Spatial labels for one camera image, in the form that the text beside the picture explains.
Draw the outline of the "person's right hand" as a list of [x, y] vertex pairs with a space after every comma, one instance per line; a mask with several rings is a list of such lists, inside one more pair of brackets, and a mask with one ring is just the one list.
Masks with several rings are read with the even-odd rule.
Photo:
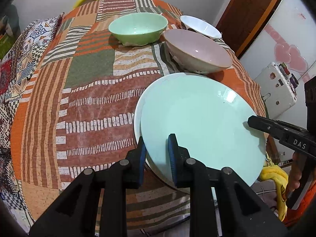
[[292, 164], [291, 164], [291, 170], [289, 173], [289, 178], [288, 178], [288, 184], [285, 189], [285, 197], [288, 198], [289, 194], [292, 193], [294, 190], [296, 190], [300, 183], [300, 179], [302, 177], [302, 172], [298, 166], [298, 161], [299, 161], [299, 153], [294, 152], [292, 156]]

